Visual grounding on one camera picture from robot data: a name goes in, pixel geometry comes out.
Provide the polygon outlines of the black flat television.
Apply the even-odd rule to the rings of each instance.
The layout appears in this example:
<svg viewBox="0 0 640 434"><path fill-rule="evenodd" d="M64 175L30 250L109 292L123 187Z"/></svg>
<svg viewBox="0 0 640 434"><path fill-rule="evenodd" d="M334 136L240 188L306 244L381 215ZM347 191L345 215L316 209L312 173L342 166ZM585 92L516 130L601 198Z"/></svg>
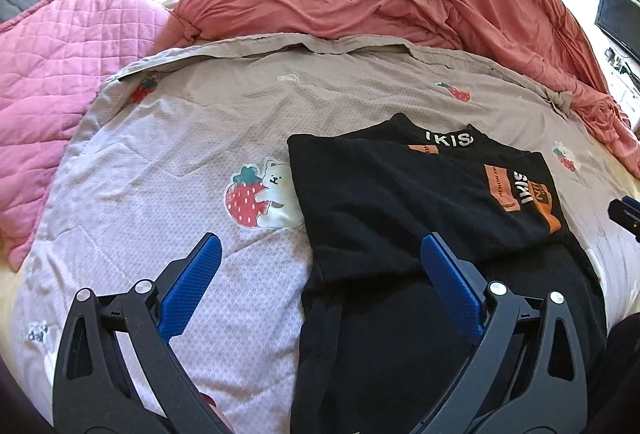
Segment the black flat television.
<svg viewBox="0 0 640 434"><path fill-rule="evenodd" d="M635 61L640 52L640 7L633 0L599 0L596 26Z"/></svg>

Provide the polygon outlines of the black IKIS t-shirt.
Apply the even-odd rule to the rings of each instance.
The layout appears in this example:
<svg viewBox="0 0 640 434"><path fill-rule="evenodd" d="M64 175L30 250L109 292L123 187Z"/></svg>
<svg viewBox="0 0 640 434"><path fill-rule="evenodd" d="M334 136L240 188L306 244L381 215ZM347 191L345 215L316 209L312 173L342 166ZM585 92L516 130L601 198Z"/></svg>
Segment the black IKIS t-shirt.
<svg viewBox="0 0 640 434"><path fill-rule="evenodd" d="M470 343L420 262L432 232L517 294L561 292L596 372L604 298L542 154L400 113L342 136L293 135L288 154L312 250L293 432L407 433L461 368Z"/></svg>

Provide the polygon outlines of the pink quilted blanket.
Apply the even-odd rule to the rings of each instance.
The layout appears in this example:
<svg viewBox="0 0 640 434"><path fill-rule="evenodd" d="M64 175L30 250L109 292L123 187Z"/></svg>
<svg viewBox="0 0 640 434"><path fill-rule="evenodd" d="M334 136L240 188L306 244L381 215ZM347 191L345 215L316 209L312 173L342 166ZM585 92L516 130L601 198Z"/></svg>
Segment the pink quilted blanket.
<svg viewBox="0 0 640 434"><path fill-rule="evenodd" d="M102 82L175 46L152 0L42 0L1 26L1 258L18 272L52 178Z"/></svg>

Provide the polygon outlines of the beige strawberry bear blanket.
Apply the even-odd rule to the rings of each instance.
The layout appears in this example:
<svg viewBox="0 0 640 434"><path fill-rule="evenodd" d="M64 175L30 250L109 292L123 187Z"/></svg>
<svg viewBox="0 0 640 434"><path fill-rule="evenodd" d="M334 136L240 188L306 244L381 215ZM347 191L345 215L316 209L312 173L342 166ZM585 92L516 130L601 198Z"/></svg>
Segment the beige strawberry bear blanket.
<svg viewBox="0 0 640 434"><path fill-rule="evenodd" d="M600 282L609 334L638 312L639 246L608 204L639 182L571 103L490 59L379 36L234 38L130 64L103 85L56 170L14 305L17 381L52 417L76 292L126 290L212 232L219 272L171 347L236 432L295 433L312 250L288 139L342 136L399 113L544 156Z"/></svg>

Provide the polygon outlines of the white tv cabinet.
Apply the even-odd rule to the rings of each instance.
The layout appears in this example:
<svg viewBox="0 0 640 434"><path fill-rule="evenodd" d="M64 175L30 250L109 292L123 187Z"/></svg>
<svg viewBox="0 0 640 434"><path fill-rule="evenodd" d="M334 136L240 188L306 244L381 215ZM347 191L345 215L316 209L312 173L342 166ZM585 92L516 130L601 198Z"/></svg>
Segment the white tv cabinet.
<svg viewBox="0 0 640 434"><path fill-rule="evenodd" d="M639 77L632 71L626 57L614 47L608 46L604 56L606 62L604 72L610 94L630 120L638 119Z"/></svg>

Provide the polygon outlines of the coral red duvet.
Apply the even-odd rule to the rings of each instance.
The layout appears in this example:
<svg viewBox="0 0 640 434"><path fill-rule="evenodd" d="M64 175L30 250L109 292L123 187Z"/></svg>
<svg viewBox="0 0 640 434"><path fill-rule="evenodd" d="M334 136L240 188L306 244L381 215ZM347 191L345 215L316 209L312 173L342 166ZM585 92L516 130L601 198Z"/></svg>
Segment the coral red duvet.
<svg viewBox="0 0 640 434"><path fill-rule="evenodd" d="M175 15L189 40L385 35L489 58L570 94L588 132L638 172L638 139L608 92L585 31L561 0L179 0Z"/></svg>

